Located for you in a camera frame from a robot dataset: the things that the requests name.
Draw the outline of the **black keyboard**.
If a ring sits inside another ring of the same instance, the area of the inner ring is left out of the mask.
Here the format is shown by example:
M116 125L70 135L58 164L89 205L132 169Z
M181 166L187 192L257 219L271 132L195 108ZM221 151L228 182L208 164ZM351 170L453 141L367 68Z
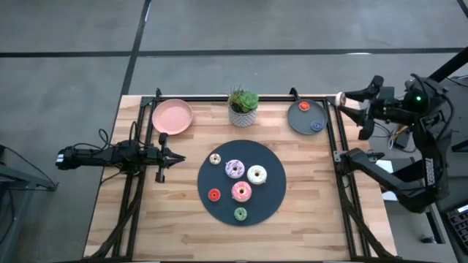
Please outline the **black keyboard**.
M446 216L458 246L468 255L468 203L447 211Z

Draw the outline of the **black aluminium rig frame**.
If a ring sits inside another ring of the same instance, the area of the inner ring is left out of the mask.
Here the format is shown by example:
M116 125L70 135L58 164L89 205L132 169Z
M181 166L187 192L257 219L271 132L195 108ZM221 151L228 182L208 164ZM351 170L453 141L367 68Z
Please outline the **black aluminium rig frame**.
M169 148L185 161L157 183L156 167L143 178L126 179L113 168L103 172L83 255L94 254L117 224L124 197L142 193L137 215L122 234L117 254L127 261L332 261L372 250L341 208L335 150L367 149L355 124L334 109L319 134L306 136L287 123L291 95L262 98L254 125L234 127L224 95L189 96L192 125L169 138ZM254 140L270 148L286 172L285 198L266 221L230 226L208 214L197 192L198 170L208 154L231 140Z

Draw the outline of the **round dark woven placemat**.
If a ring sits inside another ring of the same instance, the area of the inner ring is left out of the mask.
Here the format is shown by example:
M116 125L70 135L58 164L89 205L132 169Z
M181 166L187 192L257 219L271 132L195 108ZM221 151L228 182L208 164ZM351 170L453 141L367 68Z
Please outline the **round dark woven placemat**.
M219 164L210 163L212 153L221 156ZM246 173L238 179L229 178L224 168L232 159L242 161L245 169L253 165L263 166L268 173L266 183L252 184ZM237 202L232 198L231 188L238 181L246 181L252 188L252 196L247 202ZM212 188L221 191L217 202L208 199ZM205 209L215 219L233 226L252 226L267 220L279 209L287 190L286 172L276 154L266 146L251 140L233 140L207 154L198 172L197 190ZM235 219L234 210L237 207L246 208L248 216L244 221Z

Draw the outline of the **black diagonal beam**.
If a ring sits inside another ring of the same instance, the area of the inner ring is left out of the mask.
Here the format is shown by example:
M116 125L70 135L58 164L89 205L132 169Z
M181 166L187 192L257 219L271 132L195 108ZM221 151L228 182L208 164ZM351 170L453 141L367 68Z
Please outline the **black diagonal beam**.
M425 178L425 164L423 160L415 160L414 157L406 159L396 159L393 162L393 167L396 169L393 175L405 183L414 182Z

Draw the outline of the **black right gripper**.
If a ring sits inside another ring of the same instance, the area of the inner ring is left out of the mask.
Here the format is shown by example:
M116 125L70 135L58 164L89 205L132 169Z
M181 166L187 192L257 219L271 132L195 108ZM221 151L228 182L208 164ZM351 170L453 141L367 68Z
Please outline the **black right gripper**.
M384 86L383 77L373 76L367 88L359 91L347 91L344 96L358 102L368 101L364 110L338 106L337 108L352 119L358 126L362 126L358 139L367 140L374 132L374 119L386 123L402 124L399 101L394 97L394 87Z

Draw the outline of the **black metal stand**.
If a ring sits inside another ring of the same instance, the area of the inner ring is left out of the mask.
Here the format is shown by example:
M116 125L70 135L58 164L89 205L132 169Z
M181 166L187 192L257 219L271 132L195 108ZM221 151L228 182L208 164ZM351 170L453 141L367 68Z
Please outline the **black metal stand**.
M3 162L5 150L14 153L43 175L41 178L7 166ZM55 191L57 185L38 167L5 145L0 145L0 263L7 263L18 241L26 213L34 191Z

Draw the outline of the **large purple-iced donut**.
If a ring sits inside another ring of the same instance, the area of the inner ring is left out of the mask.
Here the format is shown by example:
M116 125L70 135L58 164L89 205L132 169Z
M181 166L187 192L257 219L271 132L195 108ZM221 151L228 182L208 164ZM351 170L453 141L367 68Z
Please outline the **large purple-iced donut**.
M242 161L232 159L226 163L224 171L229 178L238 179L243 176L245 172L245 166Z

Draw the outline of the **grey plate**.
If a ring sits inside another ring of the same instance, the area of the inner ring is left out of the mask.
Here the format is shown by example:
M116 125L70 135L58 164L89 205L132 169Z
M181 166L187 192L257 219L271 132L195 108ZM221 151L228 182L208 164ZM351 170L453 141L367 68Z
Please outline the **grey plate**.
M306 112L299 110L298 103L300 101L307 101L310 104L310 109ZM314 135L321 132L327 126L328 117L323 106L317 102L310 99L299 99L290 105L287 111L287 121L290 127L297 133ZM312 121L323 122L323 129L321 131L313 131L311 129Z

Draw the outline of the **succulent in triangle-patterned pot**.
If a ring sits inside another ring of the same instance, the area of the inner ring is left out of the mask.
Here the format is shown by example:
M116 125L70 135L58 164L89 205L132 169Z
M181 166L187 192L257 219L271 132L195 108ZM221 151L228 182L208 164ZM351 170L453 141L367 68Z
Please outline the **succulent in triangle-patterned pot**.
M228 96L228 116L230 122L237 127L251 126L257 116L259 96L241 87L233 90Z

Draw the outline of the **large white-iced donut blue drizzle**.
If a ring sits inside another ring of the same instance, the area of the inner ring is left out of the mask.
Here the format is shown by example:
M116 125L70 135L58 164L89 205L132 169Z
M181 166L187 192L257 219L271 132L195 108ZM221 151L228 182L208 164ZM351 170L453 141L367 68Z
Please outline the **large white-iced donut blue drizzle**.
M268 173L263 166L253 165L247 171L247 179L250 183L261 185L266 183Z

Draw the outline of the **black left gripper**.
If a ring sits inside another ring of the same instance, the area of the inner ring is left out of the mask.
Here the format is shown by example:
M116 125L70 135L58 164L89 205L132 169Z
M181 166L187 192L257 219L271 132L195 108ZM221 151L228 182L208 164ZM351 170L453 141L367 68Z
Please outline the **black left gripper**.
M158 148L153 143L149 143L147 145L147 165L158 166L158 171L156 172L155 177L156 183L164 183L165 176L163 170L165 167L170 168L175 164L185 161L186 158L185 156L174 153L171 150L167 150L167 154L165 153L167 137L167 133L161 133L159 135L158 143L160 144L161 148Z

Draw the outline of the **black post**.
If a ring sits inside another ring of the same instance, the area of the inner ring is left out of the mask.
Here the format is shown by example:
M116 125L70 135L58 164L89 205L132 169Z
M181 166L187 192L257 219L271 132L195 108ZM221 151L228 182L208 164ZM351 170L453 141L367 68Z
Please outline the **black post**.
M457 53L452 59L433 72L429 78L440 83L468 63L468 47Z

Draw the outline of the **large pink-iced donut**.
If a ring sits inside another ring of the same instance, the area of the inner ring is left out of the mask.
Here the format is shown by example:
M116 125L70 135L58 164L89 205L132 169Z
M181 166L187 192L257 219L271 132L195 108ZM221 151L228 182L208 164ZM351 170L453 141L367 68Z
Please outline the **large pink-iced donut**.
M247 202L252 196L252 188L246 181L238 181L231 188L231 195L237 202Z

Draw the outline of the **pink plate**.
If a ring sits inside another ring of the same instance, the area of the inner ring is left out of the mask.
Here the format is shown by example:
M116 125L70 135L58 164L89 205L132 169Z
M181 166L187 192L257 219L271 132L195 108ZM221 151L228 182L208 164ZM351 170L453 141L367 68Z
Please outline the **pink plate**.
M193 111L184 100L169 99L156 107L151 120L153 127L159 133L180 134L191 125Z

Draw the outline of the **white paper sheet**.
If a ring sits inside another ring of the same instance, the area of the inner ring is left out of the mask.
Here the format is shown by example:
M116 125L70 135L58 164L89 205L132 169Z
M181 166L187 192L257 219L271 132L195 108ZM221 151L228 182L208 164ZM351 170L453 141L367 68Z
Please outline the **white paper sheet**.
M376 165L383 168L386 172L393 173L393 165L392 161L388 160L378 160ZM383 190L382 191L382 198L385 201L397 202L396 195L392 191Z

